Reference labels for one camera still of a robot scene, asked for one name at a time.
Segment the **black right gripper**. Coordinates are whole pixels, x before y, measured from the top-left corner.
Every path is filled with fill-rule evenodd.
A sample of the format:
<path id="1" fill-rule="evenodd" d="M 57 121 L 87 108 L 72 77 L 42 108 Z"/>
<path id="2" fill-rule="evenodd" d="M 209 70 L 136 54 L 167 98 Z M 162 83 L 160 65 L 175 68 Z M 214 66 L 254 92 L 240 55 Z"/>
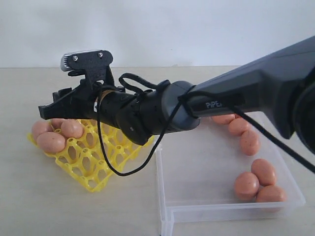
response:
<path id="1" fill-rule="evenodd" d="M 53 118 L 96 119 L 97 98 L 100 91 L 116 90 L 115 86 L 97 82 L 91 89 L 81 82 L 76 88 L 64 88 L 53 93 L 53 103 L 39 106 L 39 115 L 44 120 Z"/>

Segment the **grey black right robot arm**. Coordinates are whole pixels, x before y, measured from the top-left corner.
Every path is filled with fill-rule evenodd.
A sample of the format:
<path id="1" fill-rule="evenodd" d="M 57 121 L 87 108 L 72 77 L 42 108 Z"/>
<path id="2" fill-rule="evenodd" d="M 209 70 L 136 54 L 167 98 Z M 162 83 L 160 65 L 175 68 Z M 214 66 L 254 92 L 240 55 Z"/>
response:
<path id="1" fill-rule="evenodd" d="M 283 138 L 297 134 L 310 151 L 315 149 L 313 37 L 199 85 L 168 80 L 152 84 L 125 73 L 116 86 L 112 61 L 103 50 L 65 54 L 62 70 L 83 79 L 76 88 L 53 93 L 52 104 L 39 107 L 41 118 L 100 120 L 144 145 L 153 135 L 192 130 L 202 117 L 238 108 L 263 112 Z"/>

